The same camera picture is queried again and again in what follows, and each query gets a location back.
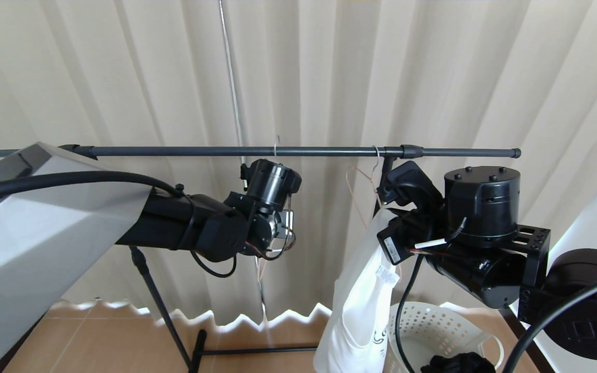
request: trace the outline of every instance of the brown tile floor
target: brown tile floor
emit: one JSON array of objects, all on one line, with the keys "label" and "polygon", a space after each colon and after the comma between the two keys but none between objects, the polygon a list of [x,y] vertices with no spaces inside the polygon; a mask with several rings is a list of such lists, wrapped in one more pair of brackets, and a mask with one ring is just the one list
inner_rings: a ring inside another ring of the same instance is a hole
[{"label": "brown tile floor", "polygon": [[[181,372],[186,368],[162,322],[140,313],[126,304],[109,305],[96,302],[76,306],[57,303],[47,312],[6,368],[6,373],[67,372]],[[488,333],[497,335],[510,351],[517,341],[504,320],[491,310],[467,310],[464,316]],[[259,330],[242,321],[236,328],[218,327],[212,317],[188,321],[180,314],[175,324],[189,352],[197,332],[208,333],[206,349],[241,349],[274,346],[316,345],[328,316],[315,311],[307,322],[287,317]],[[486,346],[491,361],[498,357],[495,342]],[[202,359],[201,373],[313,371],[313,352],[286,352],[232,356],[207,356]],[[536,373],[524,355],[516,372]]]}]

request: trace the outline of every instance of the white plastic basket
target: white plastic basket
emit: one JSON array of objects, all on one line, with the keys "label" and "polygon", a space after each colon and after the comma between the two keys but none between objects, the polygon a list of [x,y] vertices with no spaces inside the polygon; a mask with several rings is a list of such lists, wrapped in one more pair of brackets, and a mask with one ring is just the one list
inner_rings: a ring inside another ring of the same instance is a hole
[{"label": "white plastic basket", "polygon": [[[384,373],[406,373],[395,343],[395,315],[397,306],[391,306],[388,322],[389,351],[386,354]],[[447,358],[467,352],[483,353],[483,342],[494,338],[499,344],[499,368],[504,361],[504,347],[499,338],[481,331],[469,320],[450,309],[422,302],[405,302],[400,318],[400,341],[407,360],[414,371],[429,365],[434,355]]]}]

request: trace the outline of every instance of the horizontal metal rod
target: horizontal metal rod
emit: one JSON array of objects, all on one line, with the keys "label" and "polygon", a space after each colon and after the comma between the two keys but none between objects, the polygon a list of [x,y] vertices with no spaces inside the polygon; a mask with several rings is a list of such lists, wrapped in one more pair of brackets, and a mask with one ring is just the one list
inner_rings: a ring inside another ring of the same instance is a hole
[{"label": "horizontal metal rod", "polygon": [[209,350],[200,351],[200,355],[243,355],[243,354],[268,354],[269,352],[301,352],[315,351],[314,347],[267,347],[265,349],[237,349],[237,350]]},{"label": "horizontal metal rod", "polygon": [[[413,159],[421,156],[497,156],[519,158],[519,149],[435,149],[398,147],[95,147],[61,146],[84,156],[384,156]],[[19,149],[2,149],[0,158]]]}]

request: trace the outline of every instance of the curtain fold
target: curtain fold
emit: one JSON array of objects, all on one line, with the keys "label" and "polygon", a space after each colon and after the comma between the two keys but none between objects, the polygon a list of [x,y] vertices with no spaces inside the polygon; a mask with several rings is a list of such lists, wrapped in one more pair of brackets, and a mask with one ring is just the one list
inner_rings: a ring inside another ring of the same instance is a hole
[{"label": "curtain fold", "polygon": [[[222,16],[210,0],[0,2],[0,149],[238,145],[224,20],[245,146],[520,147],[519,159],[416,161],[441,190],[464,165],[520,170],[520,220],[553,229],[552,243],[597,191],[597,2],[223,0]],[[219,200],[242,189],[237,157],[101,161]],[[143,249],[170,309],[212,309],[225,324],[260,322],[262,299],[269,319],[330,306],[364,229],[346,170],[369,175],[377,159],[275,161],[303,177],[296,246],[267,264],[261,286],[250,257],[217,279],[190,253]],[[348,176],[369,219],[372,186]],[[123,247],[65,297],[154,310]],[[412,297],[479,305],[428,267]]]}]

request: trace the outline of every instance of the white garment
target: white garment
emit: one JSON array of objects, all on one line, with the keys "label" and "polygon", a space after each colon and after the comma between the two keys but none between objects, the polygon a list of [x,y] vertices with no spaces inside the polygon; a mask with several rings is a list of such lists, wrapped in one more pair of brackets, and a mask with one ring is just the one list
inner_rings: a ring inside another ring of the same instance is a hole
[{"label": "white garment", "polygon": [[313,365],[318,373],[380,373],[391,291],[399,277],[377,241],[395,215],[381,210],[335,283],[333,310]]}]

